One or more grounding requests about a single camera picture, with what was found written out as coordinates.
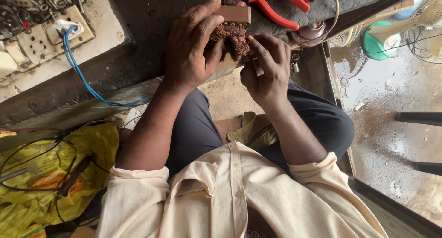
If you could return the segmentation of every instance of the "hand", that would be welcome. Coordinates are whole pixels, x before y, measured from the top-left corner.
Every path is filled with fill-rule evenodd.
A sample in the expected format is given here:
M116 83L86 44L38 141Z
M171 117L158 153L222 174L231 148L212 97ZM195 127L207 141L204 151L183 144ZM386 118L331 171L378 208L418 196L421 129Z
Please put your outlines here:
M215 72L224 40L217 42L206 58L203 51L210 34L224 21L222 16L212 15L220 6L221 0L211 0L192 7L174 21L169 35L163 80L169 88L188 94Z
M248 37L257 60L246 62L242 72L253 100L266 112L277 111L287 100L290 46L267 34Z

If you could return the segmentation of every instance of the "white cloth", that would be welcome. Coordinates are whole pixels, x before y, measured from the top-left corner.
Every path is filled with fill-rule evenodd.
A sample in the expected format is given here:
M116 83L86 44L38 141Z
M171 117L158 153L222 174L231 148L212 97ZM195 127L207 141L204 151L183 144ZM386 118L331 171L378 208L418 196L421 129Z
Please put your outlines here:
M113 167L96 238L242 238L247 205L280 238L386 238L335 162L329 153L319 163L289 165L292 180L234 141L190 163L170 186L166 167Z

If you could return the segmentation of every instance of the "shirt sleeve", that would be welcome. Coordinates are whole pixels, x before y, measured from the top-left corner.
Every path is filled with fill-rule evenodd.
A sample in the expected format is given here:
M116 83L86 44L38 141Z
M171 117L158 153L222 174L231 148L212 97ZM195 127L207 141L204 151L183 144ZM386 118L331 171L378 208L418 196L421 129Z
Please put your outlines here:
M336 165L333 152L323 161L305 165L289 165L296 182L310 189L325 201L359 237L388 238L370 209L351 191L348 176Z
M110 173L95 237L157 237L170 191L169 170L163 167L128 171L112 167Z

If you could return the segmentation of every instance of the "pliers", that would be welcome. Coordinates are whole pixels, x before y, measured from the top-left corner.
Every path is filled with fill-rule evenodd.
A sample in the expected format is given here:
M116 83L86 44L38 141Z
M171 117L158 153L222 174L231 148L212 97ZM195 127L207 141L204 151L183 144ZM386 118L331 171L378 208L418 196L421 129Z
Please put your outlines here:
M305 13L310 10L310 5L307 4L304 0L288 0L288 1L293 3L295 6L297 6ZM273 11L273 9L270 8L266 0L249 0L249 3L250 2L255 2L261 8L264 14L278 25L287 27L294 31L298 30L299 24L279 16L277 13L275 13L275 11Z

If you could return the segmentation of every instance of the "workbench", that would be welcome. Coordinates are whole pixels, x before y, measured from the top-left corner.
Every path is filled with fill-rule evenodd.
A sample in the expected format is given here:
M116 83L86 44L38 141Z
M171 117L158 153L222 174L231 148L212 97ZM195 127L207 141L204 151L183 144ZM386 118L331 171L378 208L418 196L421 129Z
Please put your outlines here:
M90 61L80 65L80 68L91 87L98 94L106 95L105 99L131 102L152 96L161 81L172 22L190 7L208 0L114 1L132 33L130 39L136 41L138 48L134 52L122 53L116 60L102 60L100 63ZM334 0L315 0L310 3L311 9L307 13L286 0L267 1L276 13L300 26L332 18L336 9ZM360 16L369 17L370 14L374 15L399 1L401 0L339 0L340 16L344 17L340 17L340 23L334 31L344 30L342 28L358 18L362 20ZM248 5L252 7L250 34L278 35L288 31L265 17L255 4ZM353 15L353 12L357 12L356 9L363 10L363 13ZM225 65L211 79L228 75L232 70L232 64ZM110 107L95 100L74 71L69 70L1 102L0 126L50 126L68 129L129 108ZM48 134L36 134L33 138L44 135ZM1 139L0 146L11 140L12 138Z

